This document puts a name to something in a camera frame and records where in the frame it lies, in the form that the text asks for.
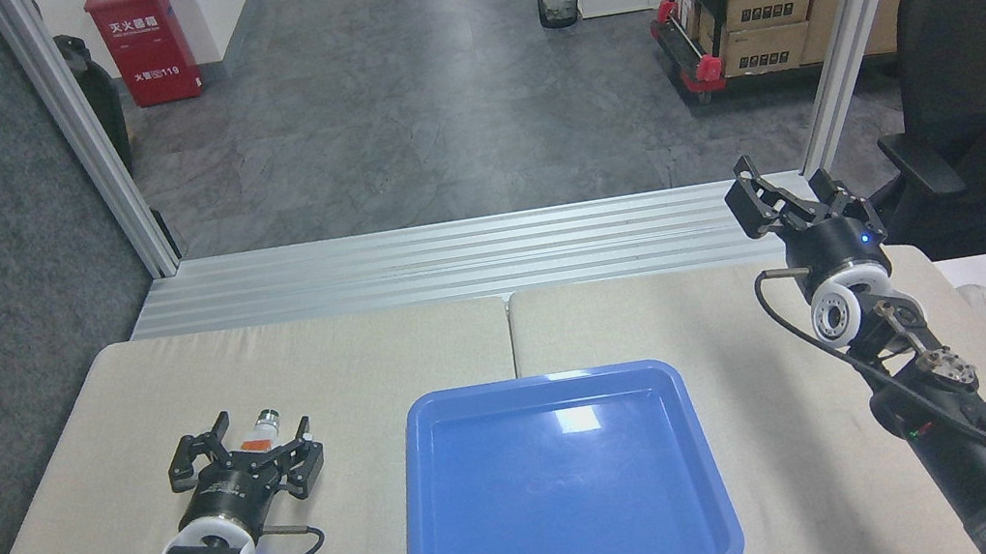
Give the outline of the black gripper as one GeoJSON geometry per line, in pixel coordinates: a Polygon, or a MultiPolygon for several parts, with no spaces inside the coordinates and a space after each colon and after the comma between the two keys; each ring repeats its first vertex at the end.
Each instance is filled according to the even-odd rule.
{"type": "Polygon", "coordinates": [[[166,474],[170,487],[194,487],[181,529],[197,518],[218,515],[247,532],[262,530],[276,493],[306,500],[324,467],[325,445],[313,439],[308,416],[301,417],[293,440],[272,450],[270,461],[257,452],[226,450],[221,442],[229,420],[228,412],[218,413],[212,429],[182,436],[173,453],[166,474]],[[208,466],[196,478],[194,460],[206,454],[208,466]]]}
{"type": "Polygon", "coordinates": [[[788,267],[808,270],[797,280],[800,291],[817,288],[836,272],[858,265],[881,265],[890,275],[892,264],[882,248],[886,226],[875,206],[825,169],[808,181],[831,215],[816,223],[812,204],[765,179],[750,157],[739,157],[733,171],[735,182],[725,194],[727,207],[750,239],[782,231],[788,267]]]}

